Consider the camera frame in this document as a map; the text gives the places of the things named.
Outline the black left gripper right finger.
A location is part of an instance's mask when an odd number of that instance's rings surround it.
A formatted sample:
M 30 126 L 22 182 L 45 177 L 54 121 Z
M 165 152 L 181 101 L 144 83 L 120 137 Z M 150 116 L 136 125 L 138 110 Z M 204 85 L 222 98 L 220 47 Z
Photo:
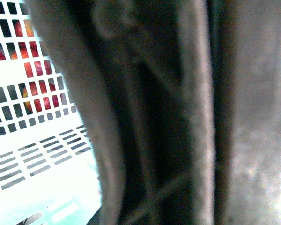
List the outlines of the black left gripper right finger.
M 281 225 L 281 0 L 210 0 L 217 225 Z

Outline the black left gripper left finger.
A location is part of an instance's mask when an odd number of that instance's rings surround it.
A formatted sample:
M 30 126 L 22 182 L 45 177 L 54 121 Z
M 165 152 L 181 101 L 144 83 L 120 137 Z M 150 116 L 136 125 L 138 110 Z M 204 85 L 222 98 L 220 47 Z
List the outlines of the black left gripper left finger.
M 94 147 L 102 225 L 214 224 L 203 0 L 28 0 Z

